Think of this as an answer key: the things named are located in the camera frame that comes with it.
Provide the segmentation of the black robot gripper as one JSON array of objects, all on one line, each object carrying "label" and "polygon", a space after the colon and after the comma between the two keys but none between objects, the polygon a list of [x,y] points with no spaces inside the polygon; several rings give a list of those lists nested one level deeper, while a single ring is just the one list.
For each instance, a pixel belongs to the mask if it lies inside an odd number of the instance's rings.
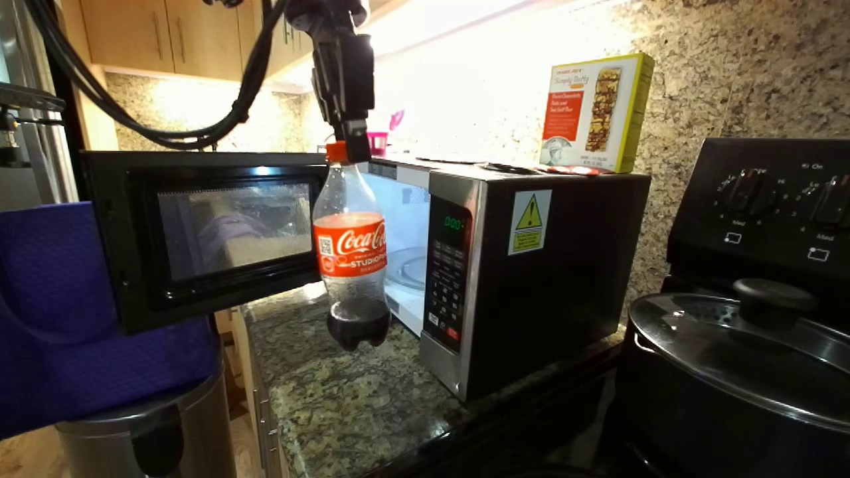
[{"label": "black robot gripper", "polygon": [[315,45],[315,91],[331,124],[347,124],[351,161],[370,161],[364,118],[374,107],[374,54],[362,0],[287,0],[284,19]]}]

